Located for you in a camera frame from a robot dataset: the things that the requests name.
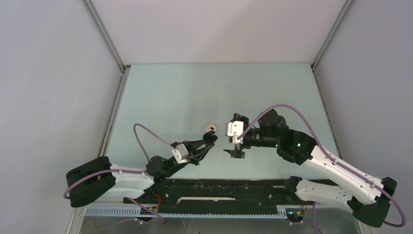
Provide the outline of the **right aluminium frame post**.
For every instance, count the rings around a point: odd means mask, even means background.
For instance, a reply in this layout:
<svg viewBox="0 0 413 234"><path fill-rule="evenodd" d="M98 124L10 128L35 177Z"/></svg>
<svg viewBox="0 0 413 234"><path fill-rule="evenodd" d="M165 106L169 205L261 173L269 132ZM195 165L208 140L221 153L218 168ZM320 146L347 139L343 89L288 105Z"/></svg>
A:
<svg viewBox="0 0 413 234"><path fill-rule="evenodd" d="M344 21L345 17L347 16L349 10L351 9L352 5L354 4L355 0L346 0L339 11L336 19L333 22L332 27L330 28L325 40L323 41L320 49L318 50L312 64L311 68L312 71L316 71L317 67L319 66L321 60L323 59L323 56L325 55L326 51L328 50L331 42L333 41L335 35L339 31L339 28Z"/></svg>

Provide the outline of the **aluminium frame post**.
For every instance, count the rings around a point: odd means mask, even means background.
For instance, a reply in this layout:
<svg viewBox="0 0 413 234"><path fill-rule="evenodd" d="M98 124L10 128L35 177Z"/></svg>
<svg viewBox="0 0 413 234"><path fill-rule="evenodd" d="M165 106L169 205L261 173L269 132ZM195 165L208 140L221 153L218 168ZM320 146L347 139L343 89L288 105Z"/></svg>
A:
<svg viewBox="0 0 413 234"><path fill-rule="evenodd" d="M344 21L345 17L347 16L349 10L351 9L352 5L354 4L355 0L346 0L339 11L336 19L333 22L332 27L330 28L325 40L323 41L320 49L318 50L312 64L311 68L312 71L316 71L317 67L319 66L321 60L323 59L323 56L325 55L326 51L328 50L331 42L333 41L335 35L339 31L339 28Z"/></svg>
<svg viewBox="0 0 413 234"><path fill-rule="evenodd" d="M94 3L92 0L82 0L81 1L88 12L93 24L95 25L99 35L101 36L104 44L106 45L111 57L113 58L116 66L123 73L126 70L126 65L122 61L113 40L111 39L102 18L100 17Z"/></svg>

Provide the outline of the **black earbud charging case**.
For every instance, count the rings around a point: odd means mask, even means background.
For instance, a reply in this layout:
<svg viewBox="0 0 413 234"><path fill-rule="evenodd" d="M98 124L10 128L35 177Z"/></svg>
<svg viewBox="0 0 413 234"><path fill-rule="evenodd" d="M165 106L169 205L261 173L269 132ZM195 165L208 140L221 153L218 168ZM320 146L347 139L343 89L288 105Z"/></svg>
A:
<svg viewBox="0 0 413 234"><path fill-rule="evenodd" d="M208 132L206 132L206 133L203 135L203 142L204 142L204 144L205 144L205 145L214 144L214 143L217 141L217 139L218 139L218 136L215 135L215 134L216 134L215 131L208 131Z"/></svg>

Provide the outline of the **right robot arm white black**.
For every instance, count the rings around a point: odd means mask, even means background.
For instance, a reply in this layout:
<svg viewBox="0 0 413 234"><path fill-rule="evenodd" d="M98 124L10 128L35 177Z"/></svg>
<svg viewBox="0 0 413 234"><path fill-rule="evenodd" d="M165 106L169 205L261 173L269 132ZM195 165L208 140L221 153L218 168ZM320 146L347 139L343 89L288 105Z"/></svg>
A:
<svg viewBox="0 0 413 234"><path fill-rule="evenodd" d="M291 176L283 189L286 202L302 200L336 206L375 228L385 223L397 186L395 180L357 169L326 150L314 137L290 129L275 110L260 115L257 123L258 128L236 113L227 124L226 134L234 145L229 151L233 158L243 158L244 150L252 147L275 148L282 159L315 170L333 182L325 185Z"/></svg>

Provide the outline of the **pink earbud charging case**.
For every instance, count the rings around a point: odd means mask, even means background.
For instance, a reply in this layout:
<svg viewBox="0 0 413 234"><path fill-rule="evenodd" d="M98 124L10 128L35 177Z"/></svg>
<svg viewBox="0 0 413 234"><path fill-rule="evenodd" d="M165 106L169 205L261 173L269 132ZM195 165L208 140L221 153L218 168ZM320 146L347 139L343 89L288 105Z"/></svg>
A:
<svg viewBox="0 0 413 234"><path fill-rule="evenodd" d="M209 131L217 131L217 125L215 125L215 124L213 124L213 123L210 123L207 127L206 127L206 132L209 132Z"/></svg>

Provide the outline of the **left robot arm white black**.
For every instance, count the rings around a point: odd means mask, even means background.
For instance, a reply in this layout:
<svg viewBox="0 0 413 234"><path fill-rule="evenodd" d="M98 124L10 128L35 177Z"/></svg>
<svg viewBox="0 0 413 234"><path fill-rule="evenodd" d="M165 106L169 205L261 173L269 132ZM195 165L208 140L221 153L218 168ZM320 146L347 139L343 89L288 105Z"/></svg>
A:
<svg viewBox="0 0 413 234"><path fill-rule="evenodd" d="M71 207L90 205L101 198L132 198L152 201L153 188L188 165L199 165L217 141L217 136L175 142L172 157L153 156L143 169L118 166L102 156L66 173L63 197Z"/></svg>

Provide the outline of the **left aluminium frame post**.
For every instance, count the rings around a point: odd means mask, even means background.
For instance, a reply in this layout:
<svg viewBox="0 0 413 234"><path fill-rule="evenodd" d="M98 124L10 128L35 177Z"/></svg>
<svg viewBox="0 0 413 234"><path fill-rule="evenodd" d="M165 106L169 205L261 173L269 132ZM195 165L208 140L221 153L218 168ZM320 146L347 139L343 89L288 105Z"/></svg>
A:
<svg viewBox="0 0 413 234"><path fill-rule="evenodd" d="M92 0L82 0L81 1L88 12L93 24L95 25L99 35L101 36L104 44L106 45L111 57L113 58L116 66L123 73L126 70L126 65L122 61L113 40L111 39L102 18L100 17L94 3Z"/></svg>

